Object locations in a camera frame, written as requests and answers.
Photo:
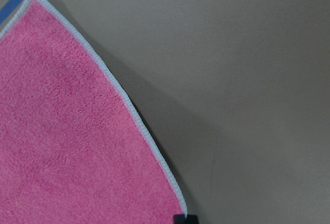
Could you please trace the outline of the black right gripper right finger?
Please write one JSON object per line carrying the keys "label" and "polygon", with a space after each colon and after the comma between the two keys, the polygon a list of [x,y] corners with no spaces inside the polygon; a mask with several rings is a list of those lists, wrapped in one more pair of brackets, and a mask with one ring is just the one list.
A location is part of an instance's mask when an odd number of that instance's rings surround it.
{"label": "black right gripper right finger", "polygon": [[187,215],[186,224],[199,224],[199,218],[197,215]]}

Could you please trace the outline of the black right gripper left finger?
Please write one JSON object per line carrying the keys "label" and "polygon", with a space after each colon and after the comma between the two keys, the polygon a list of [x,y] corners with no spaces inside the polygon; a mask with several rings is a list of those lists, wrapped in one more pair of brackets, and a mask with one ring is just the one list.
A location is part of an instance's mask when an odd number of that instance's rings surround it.
{"label": "black right gripper left finger", "polygon": [[184,224],[186,222],[185,214],[175,214],[173,216],[173,224]]}

